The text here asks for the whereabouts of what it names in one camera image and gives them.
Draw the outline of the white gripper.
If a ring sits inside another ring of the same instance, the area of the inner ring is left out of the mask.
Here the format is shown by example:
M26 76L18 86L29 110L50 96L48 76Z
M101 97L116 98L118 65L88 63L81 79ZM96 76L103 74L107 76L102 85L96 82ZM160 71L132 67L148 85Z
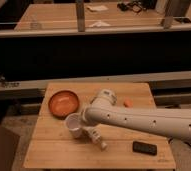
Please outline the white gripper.
M94 127L85 127L84 131L90 137L94 144L100 144L101 150L105 150L107 148L107 143L102 142L101 135Z

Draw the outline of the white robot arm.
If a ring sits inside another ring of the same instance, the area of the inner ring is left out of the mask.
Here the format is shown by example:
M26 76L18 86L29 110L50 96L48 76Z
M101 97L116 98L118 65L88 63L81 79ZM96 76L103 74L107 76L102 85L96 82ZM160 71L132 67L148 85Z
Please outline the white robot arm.
M102 89L82 111L89 126L106 124L191 143L191 109L127 108L116 106L116 94Z

